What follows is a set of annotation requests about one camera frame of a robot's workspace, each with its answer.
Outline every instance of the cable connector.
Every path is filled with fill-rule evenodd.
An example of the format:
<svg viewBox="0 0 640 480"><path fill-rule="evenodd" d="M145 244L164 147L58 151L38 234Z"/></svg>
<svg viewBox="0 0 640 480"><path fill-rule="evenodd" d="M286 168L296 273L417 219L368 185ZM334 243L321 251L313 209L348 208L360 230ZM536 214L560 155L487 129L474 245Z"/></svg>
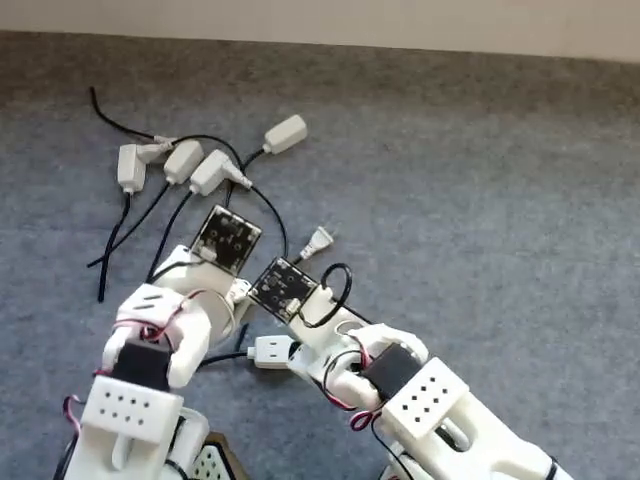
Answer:
<svg viewBox="0 0 640 480"><path fill-rule="evenodd" d="M284 152L307 138L307 124L300 115L293 115L264 134L263 149L274 155Z"/></svg>
<svg viewBox="0 0 640 480"><path fill-rule="evenodd" d="M164 164L164 174L171 185L184 183L204 158L204 150L197 140L185 140L176 146Z"/></svg>
<svg viewBox="0 0 640 480"><path fill-rule="evenodd" d="M288 335L258 337L255 346L247 349L247 358L258 368L286 370L292 344L293 338Z"/></svg>
<svg viewBox="0 0 640 480"><path fill-rule="evenodd" d="M122 145L118 152L118 183L125 193L139 192L144 187L146 165L138 158L138 145Z"/></svg>
<svg viewBox="0 0 640 480"><path fill-rule="evenodd" d="M173 150L171 142L150 143L148 145L136 145L136 155L145 165L157 160L164 152Z"/></svg>
<svg viewBox="0 0 640 480"><path fill-rule="evenodd" d="M307 245L300 252L300 258L302 258L303 260L307 260L319 251L333 245L333 242L333 237L329 232L327 232L324 227L317 227L316 231L313 232L313 235L311 235L309 243L307 243Z"/></svg>
<svg viewBox="0 0 640 480"><path fill-rule="evenodd" d="M233 164L226 153L214 150L191 175L189 188L193 193L207 196L218 188L223 180L232 180L247 189L252 185L251 180Z"/></svg>

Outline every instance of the white wall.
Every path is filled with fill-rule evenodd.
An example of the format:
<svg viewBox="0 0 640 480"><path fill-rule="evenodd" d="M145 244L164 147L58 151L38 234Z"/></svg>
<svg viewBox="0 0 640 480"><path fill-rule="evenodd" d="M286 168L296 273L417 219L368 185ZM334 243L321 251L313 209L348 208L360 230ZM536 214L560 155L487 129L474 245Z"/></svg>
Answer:
<svg viewBox="0 0 640 480"><path fill-rule="evenodd" d="M2 0L0 29L640 61L638 0Z"/></svg>

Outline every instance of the circuit board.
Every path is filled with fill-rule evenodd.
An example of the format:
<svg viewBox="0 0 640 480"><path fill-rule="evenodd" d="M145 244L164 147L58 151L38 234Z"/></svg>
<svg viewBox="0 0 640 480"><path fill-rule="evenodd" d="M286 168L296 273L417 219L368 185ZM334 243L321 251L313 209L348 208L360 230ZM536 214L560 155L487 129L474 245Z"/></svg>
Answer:
<svg viewBox="0 0 640 480"><path fill-rule="evenodd" d="M203 260L237 276L256 246L262 230L216 205L191 245Z"/></svg>
<svg viewBox="0 0 640 480"><path fill-rule="evenodd" d="M276 258L249 290L249 297L284 323L296 315L287 311L291 302L302 306L318 283L283 258Z"/></svg>

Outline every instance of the gray carpet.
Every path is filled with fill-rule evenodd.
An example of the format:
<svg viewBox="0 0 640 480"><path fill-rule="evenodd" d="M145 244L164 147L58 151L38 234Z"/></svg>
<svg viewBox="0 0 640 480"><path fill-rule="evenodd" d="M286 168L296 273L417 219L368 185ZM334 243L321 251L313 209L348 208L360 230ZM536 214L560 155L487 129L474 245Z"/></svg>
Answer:
<svg viewBox="0 0 640 480"><path fill-rule="evenodd" d="M216 133L243 153L299 112L304 144L254 164L292 248L355 272L351 303L419 335L518 434L576 480L640 478L640 67L370 48L0 34L3 478L50 478L114 312L143 278L162 202L112 260L123 135L86 89L140 129ZM162 184L150 174L140 212ZM220 196L194 201L191 240ZM244 275L280 251L251 195L233 207L265 235ZM279 331L254 311L251 335ZM252 478L374 479L384 452L306 384L242 360L198 375L186 403L225 432Z"/></svg>

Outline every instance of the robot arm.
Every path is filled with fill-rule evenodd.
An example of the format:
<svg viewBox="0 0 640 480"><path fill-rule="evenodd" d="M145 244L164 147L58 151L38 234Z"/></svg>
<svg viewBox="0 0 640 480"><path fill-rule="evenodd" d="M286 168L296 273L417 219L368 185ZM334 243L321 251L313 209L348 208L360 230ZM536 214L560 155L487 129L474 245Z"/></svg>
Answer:
<svg viewBox="0 0 640 480"><path fill-rule="evenodd" d="M256 227L216 207L191 248L176 248L158 269L163 275L122 304L103 352L102 367L114 374L95 380L63 478L80 480L87 472L96 480L184 478L167 465L191 469L208 423L170 390L190 381L208 348L237 328L252 301L301 343L289 361L294 373L341 408L379 418L396 440L399 457L384 478L571 480L493 415L444 362L430 358L415 335L336 308L324 282L284 259L274 260L251 287L237 279L258 237ZM170 349L158 353L149 341ZM149 369L134 381L115 375L127 366L135 373L148 355L155 355L153 365L166 359L166 391L145 385ZM443 429L456 448L443 439Z"/></svg>

